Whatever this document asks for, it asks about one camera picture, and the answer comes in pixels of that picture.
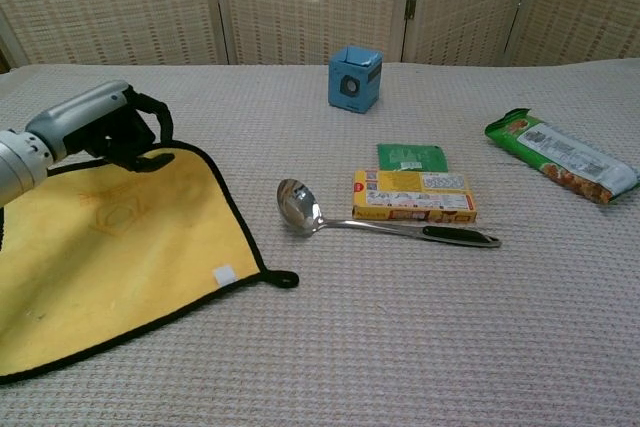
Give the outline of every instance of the green packet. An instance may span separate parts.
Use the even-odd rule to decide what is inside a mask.
[[[380,170],[447,172],[447,159],[437,145],[378,144]]]
[[[640,183],[632,167],[563,134],[529,109],[514,109],[489,124],[484,133],[560,185],[600,204],[607,204]]]

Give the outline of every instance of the food box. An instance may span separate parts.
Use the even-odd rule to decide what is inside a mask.
[[[476,204],[462,174],[359,170],[353,182],[353,218],[474,222]]]

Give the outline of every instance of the blue cube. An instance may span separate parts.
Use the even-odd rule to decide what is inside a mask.
[[[329,104],[364,114],[378,100],[382,54],[348,46],[329,59]]]

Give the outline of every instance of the yellow towel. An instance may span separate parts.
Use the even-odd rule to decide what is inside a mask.
[[[270,271],[213,161],[177,141],[153,173],[53,171],[0,216],[0,383],[148,331]]]

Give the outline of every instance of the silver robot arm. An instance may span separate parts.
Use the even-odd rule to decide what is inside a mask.
[[[173,155],[141,156],[156,137],[138,111],[154,114],[161,141],[171,140],[173,121],[167,106],[122,80],[38,114],[22,133],[0,131],[0,208],[37,187],[53,164],[83,150],[134,172],[164,167]]]

